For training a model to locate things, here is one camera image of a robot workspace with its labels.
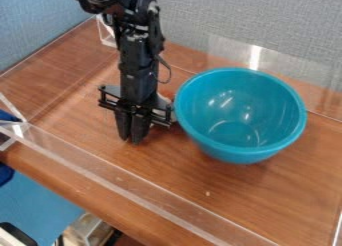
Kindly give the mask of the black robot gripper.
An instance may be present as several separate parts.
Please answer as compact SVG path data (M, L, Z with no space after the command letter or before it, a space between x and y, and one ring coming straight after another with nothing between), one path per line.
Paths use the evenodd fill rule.
M148 135L151 124L171 126L172 104L158 94L158 74L122 75L120 85L99 87L99 106L115 113L119 136L134 144Z

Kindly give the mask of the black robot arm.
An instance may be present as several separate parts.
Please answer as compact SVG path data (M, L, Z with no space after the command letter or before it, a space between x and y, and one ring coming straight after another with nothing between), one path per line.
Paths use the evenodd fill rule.
M164 36L156 0L76 0L114 31L120 84L99 87L99 105L114 111L119 136L140 143L154 124L171 124L172 104L158 94Z

